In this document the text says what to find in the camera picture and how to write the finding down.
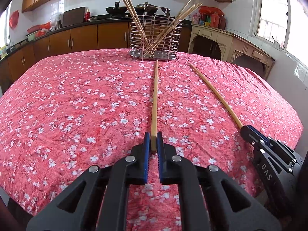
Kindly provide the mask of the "lower wooden kitchen cabinets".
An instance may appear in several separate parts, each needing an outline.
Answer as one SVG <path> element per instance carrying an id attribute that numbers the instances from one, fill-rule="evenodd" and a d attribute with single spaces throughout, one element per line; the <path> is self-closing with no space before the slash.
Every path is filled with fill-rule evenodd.
<path id="1" fill-rule="evenodd" d="M 129 36 L 128 20 L 111 20 L 62 28 L 27 42 L 1 59 L 2 92 L 39 60 L 93 49 L 127 49 Z"/>

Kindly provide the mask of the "red floral tablecloth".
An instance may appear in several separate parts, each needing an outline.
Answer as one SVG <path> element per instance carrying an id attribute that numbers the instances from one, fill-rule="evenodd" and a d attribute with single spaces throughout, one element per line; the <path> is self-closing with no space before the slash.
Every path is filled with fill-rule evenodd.
<path id="1" fill-rule="evenodd" d="M 47 57 L 1 97 L 1 187 L 20 212 L 1 205 L 1 230 L 27 230 L 29 221 L 92 165 L 105 168 L 150 134 L 148 179 L 131 185 L 125 230 L 182 230 L 177 185 L 163 185 L 158 152 L 151 153 L 153 60 L 126 49 Z M 248 68 L 195 54 L 158 61 L 157 134 L 194 165 L 216 165 L 281 224 L 307 229 L 304 158 L 291 214 L 278 217 L 253 165 L 253 146 L 193 64 L 243 125 L 295 150 L 303 131 L 295 109 Z"/>

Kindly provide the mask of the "cream old wooden table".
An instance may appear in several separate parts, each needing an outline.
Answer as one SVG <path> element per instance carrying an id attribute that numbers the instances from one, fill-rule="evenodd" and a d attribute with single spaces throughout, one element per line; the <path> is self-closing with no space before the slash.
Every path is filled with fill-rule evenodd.
<path id="1" fill-rule="evenodd" d="M 264 80 L 268 78 L 275 64 L 275 59 L 272 56 L 249 40 L 226 30 L 198 24 L 192 25 L 190 43 L 188 46 L 189 53 L 193 52 L 195 38 L 197 36 L 204 37 L 217 43 L 220 48 L 221 60 L 223 62 L 232 63 L 236 58 L 242 55 L 259 61 L 264 66 Z"/>

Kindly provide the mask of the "red oil jug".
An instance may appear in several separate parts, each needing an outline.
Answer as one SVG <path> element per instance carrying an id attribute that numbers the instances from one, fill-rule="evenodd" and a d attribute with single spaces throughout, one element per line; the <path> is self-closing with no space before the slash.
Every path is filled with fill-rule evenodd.
<path id="1" fill-rule="evenodd" d="M 220 16 L 216 12 L 214 12 L 210 16 L 210 26 L 213 28 L 218 28 L 219 20 L 220 20 Z"/>

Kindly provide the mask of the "red basin on counter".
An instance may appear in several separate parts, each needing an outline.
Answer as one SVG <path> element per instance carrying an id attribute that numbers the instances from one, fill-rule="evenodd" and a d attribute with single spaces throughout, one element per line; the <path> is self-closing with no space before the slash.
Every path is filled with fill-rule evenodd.
<path id="1" fill-rule="evenodd" d="M 38 31 L 38 30 L 41 30 L 41 29 L 43 29 L 43 28 L 45 28 L 45 25 L 44 25 L 44 24 L 38 24 L 38 25 L 35 25 L 35 26 L 32 26 L 31 28 L 29 28 L 29 29 L 27 30 L 27 32 L 28 32 L 28 34 L 31 34 L 31 33 L 33 33 L 33 32 L 36 32 L 36 31 Z"/>

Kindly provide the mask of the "red bottle on counter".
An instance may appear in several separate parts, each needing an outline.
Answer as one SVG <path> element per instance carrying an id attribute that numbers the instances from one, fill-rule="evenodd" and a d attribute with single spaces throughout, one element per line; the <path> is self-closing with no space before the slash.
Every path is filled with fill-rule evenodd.
<path id="1" fill-rule="evenodd" d="M 90 12 L 89 12 L 89 9 L 87 8 L 86 9 L 86 13 L 85 13 L 85 21 L 88 21 L 90 19 Z"/>

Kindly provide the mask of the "brown cutting board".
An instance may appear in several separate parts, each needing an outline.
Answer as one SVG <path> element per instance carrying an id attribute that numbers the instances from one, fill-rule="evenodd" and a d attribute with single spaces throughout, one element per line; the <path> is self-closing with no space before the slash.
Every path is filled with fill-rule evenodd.
<path id="1" fill-rule="evenodd" d="M 85 7 L 78 7 L 67 10 L 63 14 L 62 26 L 67 27 L 78 23 L 83 23 L 85 18 Z"/>

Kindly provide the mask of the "lidded dark wok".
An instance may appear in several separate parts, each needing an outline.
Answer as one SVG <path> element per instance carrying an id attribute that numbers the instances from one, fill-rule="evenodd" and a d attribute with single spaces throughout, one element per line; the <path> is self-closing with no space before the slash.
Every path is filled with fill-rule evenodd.
<path id="1" fill-rule="evenodd" d="M 158 8 L 155 5 L 152 5 L 148 2 L 143 4 L 138 4 L 135 6 L 135 11 L 137 15 L 144 15 L 147 14 L 148 16 L 152 16 L 157 12 Z"/>

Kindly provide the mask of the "red plastic bag on wall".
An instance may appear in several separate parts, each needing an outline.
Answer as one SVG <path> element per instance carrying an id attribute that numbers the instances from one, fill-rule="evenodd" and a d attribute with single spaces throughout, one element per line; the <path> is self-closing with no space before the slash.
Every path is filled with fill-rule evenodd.
<path id="1" fill-rule="evenodd" d="M 10 19 L 9 19 L 9 27 L 14 30 L 18 24 L 18 21 L 19 21 L 19 11 L 16 10 L 14 11 L 11 16 L 10 16 Z"/>

